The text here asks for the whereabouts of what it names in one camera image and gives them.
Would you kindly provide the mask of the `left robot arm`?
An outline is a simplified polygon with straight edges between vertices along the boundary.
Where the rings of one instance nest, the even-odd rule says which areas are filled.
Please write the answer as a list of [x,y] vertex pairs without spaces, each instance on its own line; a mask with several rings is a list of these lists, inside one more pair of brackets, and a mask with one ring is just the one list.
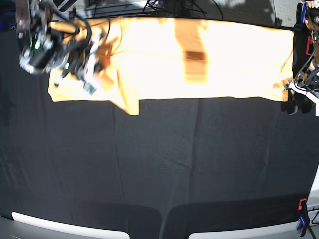
[[294,107],[319,105],[319,2],[297,5],[293,46],[293,78],[284,84]]

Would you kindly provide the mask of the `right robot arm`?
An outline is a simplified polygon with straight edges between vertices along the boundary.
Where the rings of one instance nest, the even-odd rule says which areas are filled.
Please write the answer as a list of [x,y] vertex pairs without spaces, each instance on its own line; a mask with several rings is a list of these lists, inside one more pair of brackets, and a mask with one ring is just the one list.
[[103,69],[96,53],[100,40],[108,36],[105,31],[93,35],[88,21],[74,12],[87,31],[84,38],[77,40],[80,26],[65,18],[50,3],[18,0],[15,5],[22,69],[34,75],[58,70],[53,82],[55,87],[66,77],[73,76],[89,95],[102,88],[101,81],[95,76]]

